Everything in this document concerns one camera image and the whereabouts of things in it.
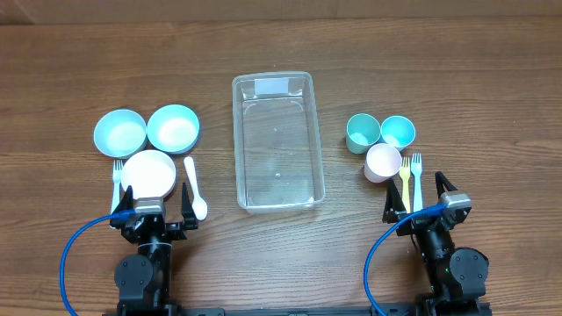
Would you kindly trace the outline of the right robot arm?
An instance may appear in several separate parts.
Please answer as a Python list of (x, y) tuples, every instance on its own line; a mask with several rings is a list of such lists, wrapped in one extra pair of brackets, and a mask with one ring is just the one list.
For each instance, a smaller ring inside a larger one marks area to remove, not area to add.
[(467, 218), (472, 201), (440, 171), (436, 172), (436, 188), (438, 204), (444, 209), (430, 215), (413, 212), (396, 230), (417, 244), (431, 292), (418, 295), (411, 305), (386, 305), (384, 310), (391, 315), (489, 316), (490, 305), (479, 302), (486, 294), (488, 258), (474, 248), (456, 247), (450, 236), (450, 230)]

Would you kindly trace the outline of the teal bowl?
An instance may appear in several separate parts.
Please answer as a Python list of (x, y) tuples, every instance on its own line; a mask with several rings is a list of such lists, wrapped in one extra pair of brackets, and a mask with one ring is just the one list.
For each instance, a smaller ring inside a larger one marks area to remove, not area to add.
[(158, 150), (169, 154), (190, 151), (198, 141), (198, 115), (182, 104), (169, 104), (153, 113), (148, 120), (148, 140)]

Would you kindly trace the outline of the white pink bowl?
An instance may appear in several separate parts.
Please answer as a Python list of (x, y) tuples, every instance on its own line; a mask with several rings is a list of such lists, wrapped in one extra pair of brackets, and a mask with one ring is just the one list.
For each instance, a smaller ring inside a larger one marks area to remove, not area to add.
[(133, 198), (165, 198), (174, 189), (176, 165), (158, 150), (143, 150), (129, 158), (121, 173), (121, 187), (133, 189)]

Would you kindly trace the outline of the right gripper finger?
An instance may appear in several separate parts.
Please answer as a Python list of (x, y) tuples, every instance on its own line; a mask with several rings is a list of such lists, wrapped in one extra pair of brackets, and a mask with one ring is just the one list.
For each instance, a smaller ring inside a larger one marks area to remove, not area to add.
[(437, 195), (441, 196), (445, 191), (455, 191), (457, 188), (447, 179), (442, 171), (437, 171), (435, 173), (436, 179), (436, 191)]
[(385, 208), (384, 208), (384, 215), (396, 215), (400, 212), (405, 212), (406, 207), (402, 202), (402, 198), (400, 193), (394, 183), (392, 178), (389, 178), (385, 181), (386, 184), (386, 199), (385, 199)]

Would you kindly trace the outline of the white plastic spoon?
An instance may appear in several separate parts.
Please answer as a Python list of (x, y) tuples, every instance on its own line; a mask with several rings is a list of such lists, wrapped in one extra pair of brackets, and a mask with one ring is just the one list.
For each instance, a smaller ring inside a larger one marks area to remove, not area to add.
[(195, 162), (191, 156), (186, 156), (184, 158), (184, 167), (193, 195), (191, 206), (194, 211), (195, 217), (197, 218), (197, 220), (205, 220), (208, 214), (208, 205), (199, 194)]

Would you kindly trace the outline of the light blue bowl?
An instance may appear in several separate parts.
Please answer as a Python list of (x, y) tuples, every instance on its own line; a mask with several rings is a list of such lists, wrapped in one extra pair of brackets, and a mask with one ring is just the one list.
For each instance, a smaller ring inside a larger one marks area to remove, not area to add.
[(93, 141), (100, 153), (127, 159), (146, 147), (146, 121), (139, 113), (128, 109), (108, 112), (97, 122)]

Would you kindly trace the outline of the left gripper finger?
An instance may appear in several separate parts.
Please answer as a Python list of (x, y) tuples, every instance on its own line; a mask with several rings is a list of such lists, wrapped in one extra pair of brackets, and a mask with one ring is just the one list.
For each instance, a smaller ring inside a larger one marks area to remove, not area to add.
[(128, 219), (133, 214), (133, 187), (129, 185), (111, 214), (112, 219)]
[(190, 196), (187, 191), (186, 183), (183, 183), (182, 186), (181, 214), (184, 218), (184, 222), (192, 222), (196, 220), (196, 216), (192, 208)]

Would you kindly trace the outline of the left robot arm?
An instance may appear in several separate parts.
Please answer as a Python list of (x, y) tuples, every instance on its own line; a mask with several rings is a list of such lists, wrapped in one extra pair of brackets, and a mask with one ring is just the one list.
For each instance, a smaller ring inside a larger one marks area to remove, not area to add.
[(182, 186), (180, 222), (167, 223), (162, 212), (134, 213), (112, 219), (110, 226), (137, 246), (137, 252), (124, 257), (114, 273), (119, 288), (118, 315), (169, 315), (184, 313), (170, 298), (172, 243), (186, 238), (188, 230), (198, 229), (187, 186)]

